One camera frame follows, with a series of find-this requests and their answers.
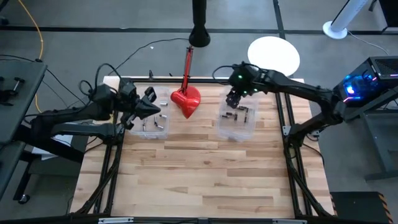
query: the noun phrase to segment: yellow cable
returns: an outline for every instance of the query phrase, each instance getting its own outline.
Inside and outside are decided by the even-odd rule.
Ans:
[[[41,50],[40,50],[40,55],[39,55],[39,59],[42,59],[43,56],[43,49],[44,49],[44,41],[43,41],[43,36],[42,33],[40,32],[40,29],[35,21],[35,19],[33,19],[32,15],[30,14],[29,10],[27,10],[27,8],[25,7],[24,3],[22,3],[21,0],[18,0],[19,4],[21,4],[21,6],[25,9],[26,14],[30,17],[30,19],[32,20],[32,22],[35,24],[37,32],[39,33],[40,36],[40,42],[42,44]],[[39,104],[37,103],[37,94],[35,95],[35,105],[36,105],[36,109],[39,113],[41,113],[42,111],[39,108]]]

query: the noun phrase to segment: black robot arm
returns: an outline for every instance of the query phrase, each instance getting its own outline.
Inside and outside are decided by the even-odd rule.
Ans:
[[[232,86],[227,95],[227,104],[232,108],[239,105],[241,97],[258,92],[288,93],[320,105],[321,113],[302,124],[292,124],[286,140],[289,145],[301,146],[305,135],[325,126],[343,122],[345,104],[332,90],[296,82],[274,70],[256,69],[253,65],[242,62],[233,65],[234,72],[228,79]]]
[[[133,82],[125,83],[118,92],[102,84],[91,91],[89,99],[91,103],[80,108],[44,111],[38,114],[31,122],[33,137],[50,138],[57,134],[96,136],[105,144],[110,144],[122,128],[133,127],[132,121],[135,118],[144,119],[160,112],[160,108],[152,104],[156,100],[154,89],[149,87],[140,98]],[[123,113],[120,124],[68,123],[85,119],[107,121],[113,111]]]

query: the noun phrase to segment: black and yellow striped edge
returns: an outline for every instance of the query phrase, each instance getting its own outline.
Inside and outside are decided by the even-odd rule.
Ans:
[[[335,201],[333,200],[333,196],[330,195],[330,199],[331,199],[331,205],[333,206],[333,211],[334,211],[335,215],[337,216],[337,210],[336,210]]]
[[[387,202],[386,202],[386,199],[384,198],[384,195],[379,193],[379,198],[381,200],[381,203],[383,204],[384,210],[386,211],[386,215],[387,215],[387,218],[388,218],[388,223],[394,223],[392,221],[392,215],[391,215],[391,213],[390,213],[390,211],[388,209]]]

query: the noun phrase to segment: red heart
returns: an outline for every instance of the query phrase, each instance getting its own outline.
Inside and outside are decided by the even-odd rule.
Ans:
[[[170,98],[181,108],[182,114],[187,119],[191,117],[200,104],[200,93],[194,86],[188,86],[185,94],[182,93],[181,89],[174,91]]]

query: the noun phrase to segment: blue led light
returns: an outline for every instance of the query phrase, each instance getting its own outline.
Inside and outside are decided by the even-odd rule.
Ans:
[[[355,93],[355,91],[354,91],[354,89],[353,89],[353,87],[350,85],[350,86],[347,86],[346,87],[346,90],[347,90],[347,92],[349,93],[349,94],[354,94]]]

